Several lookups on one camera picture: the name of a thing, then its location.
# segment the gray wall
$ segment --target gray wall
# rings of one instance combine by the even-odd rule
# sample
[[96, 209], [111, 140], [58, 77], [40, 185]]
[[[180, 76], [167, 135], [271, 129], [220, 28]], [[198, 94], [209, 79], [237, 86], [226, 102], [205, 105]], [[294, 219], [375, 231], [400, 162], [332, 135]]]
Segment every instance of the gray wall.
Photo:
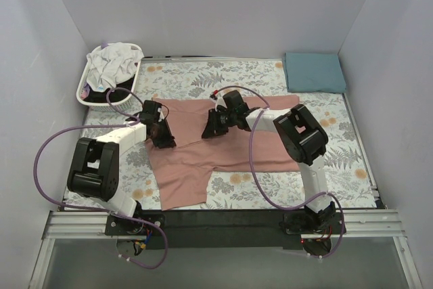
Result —
[[132, 41], [145, 55], [276, 58], [337, 52], [365, 0], [63, 0], [89, 47]]
[[[52, 205], [32, 164], [54, 131], [82, 122], [74, 92], [87, 46], [62, 0], [0, 0], [0, 288], [27, 288]], [[77, 134], [55, 141], [40, 177], [60, 199]]]
[[340, 52], [384, 202], [398, 208], [433, 288], [432, 0], [367, 0]]

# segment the floral pattern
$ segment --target floral pattern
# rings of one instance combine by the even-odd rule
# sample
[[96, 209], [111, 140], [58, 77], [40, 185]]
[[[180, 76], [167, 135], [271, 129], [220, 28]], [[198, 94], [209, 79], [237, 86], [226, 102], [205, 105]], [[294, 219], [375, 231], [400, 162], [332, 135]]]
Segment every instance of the floral pattern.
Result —
[[[210, 93], [227, 85], [243, 85], [261, 95], [286, 95], [284, 71], [279, 60], [209, 61], [147, 63], [140, 67], [136, 93], [142, 99], [154, 96], [174, 99], [208, 98]], [[340, 199], [343, 207], [375, 208], [361, 150], [355, 130], [340, 94], [299, 93], [305, 104], [320, 121], [329, 136], [325, 155], [328, 188]], [[128, 113], [139, 111], [135, 102]], [[87, 124], [122, 123], [124, 117], [111, 112], [89, 111]], [[82, 136], [96, 137], [109, 129], [89, 129]], [[276, 203], [285, 206], [304, 200], [300, 173], [257, 173], [260, 184]], [[120, 157], [120, 185], [126, 193], [140, 201], [144, 209], [160, 209], [158, 185], [143, 144], [131, 148]], [[183, 209], [251, 209], [271, 208], [257, 190], [251, 173], [214, 172], [207, 187], [207, 202]], [[65, 202], [97, 206], [90, 199], [66, 190]]]

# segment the purple cable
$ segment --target purple cable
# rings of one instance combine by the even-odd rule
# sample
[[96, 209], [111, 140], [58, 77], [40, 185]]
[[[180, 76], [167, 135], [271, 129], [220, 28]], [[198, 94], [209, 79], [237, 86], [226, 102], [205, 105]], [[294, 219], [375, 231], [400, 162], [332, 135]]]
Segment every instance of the purple cable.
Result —
[[53, 198], [50, 198], [50, 197], [49, 197], [49, 196], [48, 196], [48, 195], [43, 191], [43, 189], [42, 189], [42, 187], [41, 187], [41, 184], [39, 183], [39, 178], [38, 178], [38, 164], [39, 164], [39, 159], [40, 159], [40, 157], [41, 157], [42, 151], [45, 149], [45, 147], [47, 147], [47, 145], [48, 145], [48, 144], [49, 144], [49, 143], [50, 143], [54, 138], [58, 137], [59, 135], [62, 135], [62, 134], [64, 134], [64, 133], [66, 133], [66, 132], [74, 131], [74, 130], [82, 130], [82, 129], [99, 129], [99, 128], [101, 128], [101, 129], [106, 129], [106, 128], [125, 128], [125, 127], [128, 127], [128, 126], [136, 125], [137, 123], [140, 122], [140, 120], [139, 120], [136, 116], [133, 116], [132, 114], [125, 113], [125, 112], [119, 110], [118, 108], [116, 108], [116, 107], [114, 107], [114, 106], [112, 105], [112, 103], [110, 102], [110, 98], [109, 98], [109, 96], [110, 96], [110, 94], [111, 94], [113, 91], [115, 91], [115, 90], [127, 91], [127, 92], [130, 93], [132, 96], [134, 96], [135, 98], [137, 98], [137, 99], [139, 100], [139, 102], [141, 103], [141, 105], [143, 105], [143, 102], [139, 99], [139, 97], [138, 97], [137, 95], [135, 95], [132, 91], [130, 91], [129, 89], [126, 89], [126, 88], [121, 88], [121, 87], [119, 87], [119, 88], [113, 88], [113, 89], [111, 89], [111, 90], [107, 93], [107, 97], [106, 97], [106, 98], [107, 98], [107, 103], [108, 103], [108, 105], [109, 105], [113, 110], [115, 110], [116, 112], [118, 112], [118, 113], [120, 113], [120, 114], [122, 114], [122, 115], [128, 116], [128, 117], [130, 117], [130, 118], [134, 118], [135, 121], [132, 122], [132, 123], [129, 123], [129, 124], [127, 124], [127, 125], [81, 125], [81, 126], [79, 126], [79, 127], [70, 127], [70, 128], [66, 128], [66, 129], [64, 129], [64, 130], [61, 130], [61, 131], [59, 131], [59, 132], [53, 134], [51, 137], [49, 137], [47, 140], [45, 140], [45, 142], [42, 144], [42, 146], [39, 148], [38, 152], [36, 153], [36, 156], [35, 156], [35, 162], [33, 163], [33, 179], [34, 179], [34, 181], [35, 181], [36, 188], [37, 188], [38, 192], [40, 193], [40, 195], [42, 195], [42, 197], [44, 197], [44, 199], [46, 199], [46, 200], [49, 201], [50, 203], [56, 204], [56, 205], [58, 205], [58, 206], [63, 206], [64, 208], [73, 208], [73, 209], [91, 210], [91, 211], [101, 211], [101, 212], [105, 212], [105, 213], [111, 213], [111, 214], [116, 215], [116, 216], [119, 217], [119, 218], [128, 219], [128, 220], [135, 221], [135, 222], [138, 222], [138, 223], [143, 223], [143, 224], [145, 224], [145, 225], [149, 225], [149, 226], [155, 228], [156, 230], [158, 230], [158, 231], [161, 233], [162, 239], [164, 240], [164, 245], [165, 245], [165, 247], [164, 247], [164, 254], [162, 255], [162, 258], [161, 258], [160, 261], [159, 261], [158, 263], [156, 263], [155, 265], [146, 265], [146, 264], [143, 264], [143, 263], [141, 263], [141, 262], [139, 262], [139, 261], [137, 261], [137, 260], [131, 259], [130, 257], [127, 257], [127, 256], [121, 254], [121, 256], [122, 256], [124, 259], [126, 259], [126, 260], [128, 260], [128, 261], [131, 261], [131, 262], [133, 262], [134, 264], [136, 264], [136, 265], [138, 265], [138, 266], [140, 266], [140, 267], [142, 267], [142, 268], [144, 268], [144, 269], [156, 269], [156, 268], [159, 267], [161, 264], [163, 264], [163, 262], [165, 261], [165, 258], [166, 258], [166, 256], [167, 256], [167, 253], [168, 253], [168, 240], [167, 240], [166, 234], [165, 234], [164, 231], [163, 231], [161, 228], [159, 228], [157, 225], [155, 225], [155, 224], [153, 224], [153, 223], [150, 223], [149, 221], [142, 220], [142, 219], [132, 218], [132, 217], [128, 217], [128, 216], [125, 216], [125, 215], [122, 215], [122, 214], [114, 213], [113, 211], [110, 211], [110, 210], [108, 210], [108, 209], [104, 209], [104, 208], [95, 208], [95, 207], [92, 207], [92, 206], [75, 206], [75, 205], [73, 205], [73, 204], [66, 204], [66, 203], [63, 203], [63, 202], [60, 202], [60, 201], [54, 200]]
[[[249, 92], [251, 92], [251, 93], [257, 95], [259, 98], [261, 98], [262, 101], [264, 101], [264, 103], [266, 104], [266, 106], [264, 107], [264, 109], [267, 109], [267, 108], [269, 108], [269, 106], [270, 106], [270, 105], [269, 105], [269, 102], [268, 102], [268, 101], [267, 101], [263, 96], [259, 95], [257, 92], [255, 92], [255, 91], [253, 91], [252, 89], [249, 89], [249, 88], [247, 88], [247, 87], [243, 87], [243, 86], [235, 86], [235, 85], [232, 85], [232, 86], [226, 86], [226, 87], [223, 87], [223, 88], [219, 89], [218, 92], [219, 92], [219, 91], [222, 91], [222, 90], [224, 90], [224, 89], [227, 89], [227, 88], [240, 88], [240, 89], [245, 89], [246, 91], [249, 91]], [[255, 132], [255, 130], [256, 130], [257, 124], [258, 124], [258, 122], [259, 122], [261, 116], [263, 115], [263, 113], [265, 113], [265, 111], [261, 111], [261, 112], [258, 114], [257, 119], [254, 121], [254, 124], [252, 125], [252, 128], [251, 128], [251, 134], [250, 134], [249, 149], [248, 149], [248, 151], [249, 151], [249, 163], [250, 163], [251, 173], [252, 173], [252, 177], [253, 177], [253, 179], [254, 179], [254, 182], [255, 182], [255, 184], [256, 184], [258, 190], [259, 190], [260, 193], [262, 194], [262, 197], [263, 197], [263, 198], [264, 198], [264, 199], [265, 199], [265, 200], [266, 200], [266, 201], [267, 201], [271, 206], [274, 206], [275, 208], [277, 208], [277, 209], [279, 209], [279, 210], [285, 210], [285, 211], [297, 210], [297, 209], [299, 209], [299, 208], [302, 208], [302, 207], [306, 206], [308, 203], [312, 202], [313, 200], [317, 199], [317, 198], [320, 197], [320, 196], [330, 196], [331, 198], [333, 198], [333, 199], [336, 201], [337, 206], [338, 206], [338, 209], [339, 209], [340, 212], [341, 212], [341, 225], [342, 225], [342, 226], [341, 226], [340, 236], [338, 237], [337, 244], [334, 246], [334, 248], [333, 248], [329, 253], [323, 255], [322, 257], [316, 257], [316, 256], [313, 255], [313, 257], [316, 257], [316, 258], [318, 258], [318, 259], [320, 259], [320, 258], [323, 259], [323, 258], [325, 258], [325, 257], [330, 257], [331, 255], [333, 255], [333, 253], [335, 253], [335, 251], [337, 251], [337, 248], [340, 246], [341, 241], [342, 241], [342, 239], [343, 239], [343, 235], [344, 235], [344, 213], [343, 213], [343, 208], [341, 207], [341, 204], [340, 204], [340, 202], [338, 201], [338, 199], [337, 199], [337, 198], [336, 198], [332, 193], [329, 193], [329, 192], [328, 192], [328, 193], [327, 193], [327, 192], [320, 192], [320, 193], [318, 193], [318, 194], [315, 194], [314, 196], [312, 196], [312, 197], [309, 198], [308, 200], [305, 200], [305, 202], [303, 202], [303, 203], [301, 203], [301, 204], [298, 204], [297, 206], [288, 206], [288, 207], [284, 207], [284, 206], [280, 206], [280, 205], [274, 203], [274, 202], [273, 202], [273, 201], [268, 197], [268, 195], [266, 195], [265, 191], [263, 190], [262, 186], [260, 185], [260, 183], [259, 183], [259, 181], [258, 181], [258, 178], [257, 178], [257, 175], [256, 175], [256, 170], [254, 169], [254, 159], [253, 159], [253, 155], [252, 155], [252, 144], [253, 144], [253, 139], [254, 139], [254, 132]]]

